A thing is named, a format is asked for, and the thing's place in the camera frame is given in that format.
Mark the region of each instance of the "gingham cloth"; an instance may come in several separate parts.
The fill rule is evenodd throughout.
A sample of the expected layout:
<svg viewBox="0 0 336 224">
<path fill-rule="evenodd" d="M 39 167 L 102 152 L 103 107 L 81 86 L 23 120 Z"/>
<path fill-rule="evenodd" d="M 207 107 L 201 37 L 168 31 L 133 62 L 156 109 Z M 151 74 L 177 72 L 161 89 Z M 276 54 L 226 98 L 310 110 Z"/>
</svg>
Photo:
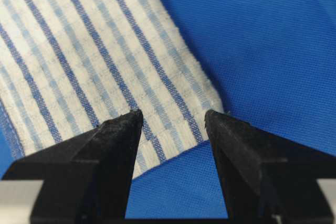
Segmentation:
<svg viewBox="0 0 336 224">
<path fill-rule="evenodd" d="M 15 158 L 140 108 L 137 177 L 206 140 L 205 112 L 222 111 L 160 0 L 0 0 L 0 36 Z"/>
</svg>

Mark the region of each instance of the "textile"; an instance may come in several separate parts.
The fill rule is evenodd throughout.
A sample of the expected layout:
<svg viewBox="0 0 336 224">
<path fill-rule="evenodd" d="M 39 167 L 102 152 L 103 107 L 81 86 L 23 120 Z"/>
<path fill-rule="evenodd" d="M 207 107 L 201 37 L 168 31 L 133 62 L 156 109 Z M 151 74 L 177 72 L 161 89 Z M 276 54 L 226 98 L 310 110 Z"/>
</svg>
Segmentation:
<svg viewBox="0 0 336 224">
<path fill-rule="evenodd" d="M 161 1 L 232 116 L 336 155 L 335 0 Z M 220 218 L 222 196 L 215 198 L 217 189 L 209 186 L 218 177 L 206 170 L 212 156 L 202 155 L 205 149 L 210 152 L 210 145 L 135 179 L 130 200 L 137 205 L 129 206 L 127 217 Z M 194 170 L 200 159 L 204 166 Z M 192 172 L 165 179 L 181 167 Z M 156 197 L 145 197 L 147 190 Z M 211 204 L 199 197 L 203 193 Z"/>
<path fill-rule="evenodd" d="M 160 0 L 1 0 L 1 128 L 15 157 L 141 108 L 134 168 L 203 142 L 221 101 Z"/>
</svg>

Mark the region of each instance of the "blue cloth background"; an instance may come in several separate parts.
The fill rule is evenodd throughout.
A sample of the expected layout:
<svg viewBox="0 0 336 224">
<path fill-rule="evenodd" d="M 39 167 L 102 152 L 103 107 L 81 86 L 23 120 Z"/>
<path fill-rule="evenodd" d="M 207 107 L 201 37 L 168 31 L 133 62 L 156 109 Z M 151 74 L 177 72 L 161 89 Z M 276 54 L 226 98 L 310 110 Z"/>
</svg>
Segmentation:
<svg viewBox="0 0 336 224">
<path fill-rule="evenodd" d="M 336 154 L 335 0 L 162 2 L 233 116 Z M 223 205 L 205 143 L 136 179 L 127 217 L 224 217 Z"/>
</svg>

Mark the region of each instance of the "blue polyester fabric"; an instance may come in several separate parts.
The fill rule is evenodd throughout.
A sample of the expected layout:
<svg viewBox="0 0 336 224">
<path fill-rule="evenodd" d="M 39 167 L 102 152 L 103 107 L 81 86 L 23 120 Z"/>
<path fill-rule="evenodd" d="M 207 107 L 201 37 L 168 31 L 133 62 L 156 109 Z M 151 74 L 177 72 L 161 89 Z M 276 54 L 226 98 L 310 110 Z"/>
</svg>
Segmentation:
<svg viewBox="0 0 336 224">
<path fill-rule="evenodd" d="M 226 110 L 263 130 L 336 154 L 334 0 L 161 1 L 215 83 Z M 172 160 L 169 170 L 163 165 L 136 179 L 127 216 L 223 215 L 221 194 L 211 205 L 192 203 L 199 194 L 212 197 L 217 190 L 203 181 L 218 180 L 216 173 L 204 172 L 211 158 L 200 154 L 204 149 Z M 200 156 L 202 172 L 180 174 L 181 167 L 194 171 Z M 175 183 L 181 187 L 174 190 Z"/>
</svg>

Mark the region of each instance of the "striped fabric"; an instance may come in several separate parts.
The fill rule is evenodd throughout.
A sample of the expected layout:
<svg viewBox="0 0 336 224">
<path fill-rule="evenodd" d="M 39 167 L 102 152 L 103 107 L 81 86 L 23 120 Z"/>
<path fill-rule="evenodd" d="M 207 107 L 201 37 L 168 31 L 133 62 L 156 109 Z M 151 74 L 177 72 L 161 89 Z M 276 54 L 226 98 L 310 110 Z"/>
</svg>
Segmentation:
<svg viewBox="0 0 336 224">
<path fill-rule="evenodd" d="M 0 0 L 0 125 L 19 158 L 140 108 L 134 176 L 207 139 L 221 101 L 160 0 Z"/>
</svg>

